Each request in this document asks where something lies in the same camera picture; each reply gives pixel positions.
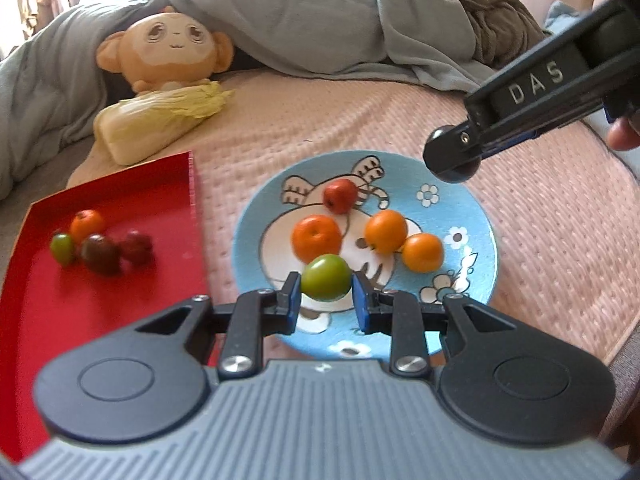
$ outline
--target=green cherry tomato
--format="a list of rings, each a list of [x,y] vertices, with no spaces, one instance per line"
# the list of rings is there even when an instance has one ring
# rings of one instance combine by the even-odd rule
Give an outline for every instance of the green cherry tomato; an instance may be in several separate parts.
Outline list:
[[[71,265],[76,259],[76,246],[73,239],[66,233],[57,233],[49,245],[54,259],[63,267]]]
[[[324,254],[302,272],[303,294],[316,301],[338,301],[351,290],[351,269],[336,254]]]

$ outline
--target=cartoon plate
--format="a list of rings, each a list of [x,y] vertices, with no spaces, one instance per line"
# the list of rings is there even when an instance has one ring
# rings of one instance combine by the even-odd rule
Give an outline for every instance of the cartoon plate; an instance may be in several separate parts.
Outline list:
[[[358,201],[348,215],[333,215],[322,205],[322,192],[337,178],[358,186]],[[416,274],[399,254],[380,256],[364,241],[371,215],[394,209],[407,218],[409,234],[432,233],[445,249],[443,266]],[[487,303],[497,278],[497,250],[491,225],[471,193],[460,184],[437,180],[424,164],[382,152],[336,152],[304,160],[272,178],[254,196],[236,228],[233,264],[240,292],[280,288],[289,272],[304,264],[293,254],[290,233],[306,216],[332,216],[342,231],[342,256],[351,269],[362,270],[374,288],[396,288],[421,301],[441,303],[460,292]],[[426,333],[431,353],[440,351],[437,333]],[[374,357],[388,360],[390,337],[364,335],[351,295],[333,303],[306,296],[296,332],[283,340],[318,359]]]

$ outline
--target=quilted mattress cover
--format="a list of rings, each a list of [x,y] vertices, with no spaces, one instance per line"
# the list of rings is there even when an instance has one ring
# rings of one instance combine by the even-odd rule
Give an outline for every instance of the quilted mattress cover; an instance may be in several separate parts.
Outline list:
[[[420,158],[428,132],[465,119],[462,95],[393,82],[290,78],[269,70],[229,75],[227,108],[152,158],[192,150],[210,290],[237,294],[236,222],[269,178],[335,150]],[[97,142],[76,186],[121,170]],[[640,318],[640,189],[581,123],[482,164],[466,184],[495,230],[500,266],[491,306],[579,346],[606,364]],[[273,354],[293,355],[282,346]]]

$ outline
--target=gray ribbed panel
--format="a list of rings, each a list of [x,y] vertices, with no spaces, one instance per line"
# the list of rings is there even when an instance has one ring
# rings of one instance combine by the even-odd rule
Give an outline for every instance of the gray ribbed panel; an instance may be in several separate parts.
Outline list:
[[[53,440],[20,469],[34,480],[609,480],[627,469],[593,441],[501,446],[453,421],[423,383],[374,361],[329,364],[271,362],[222,384],[163,438],[102,449]]]

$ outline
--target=monkey plush toy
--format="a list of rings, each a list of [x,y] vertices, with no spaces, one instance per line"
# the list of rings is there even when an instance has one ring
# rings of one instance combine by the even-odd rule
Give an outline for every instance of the monkey plush toy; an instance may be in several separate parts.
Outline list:
[[[226,34],[171,7],[111,34],[98,47],[98,66],[121,73],[137,95],[98,113],[96,139],[121,166],[149,158],[223,109],[232,92],[209,77],[233,58]]]
[[[228,35],[209,32],[172,7],[111,34],[96,54],[100,68],[122,73],[138,95],[206,84],[212,73],[228,70],[233,58]]]

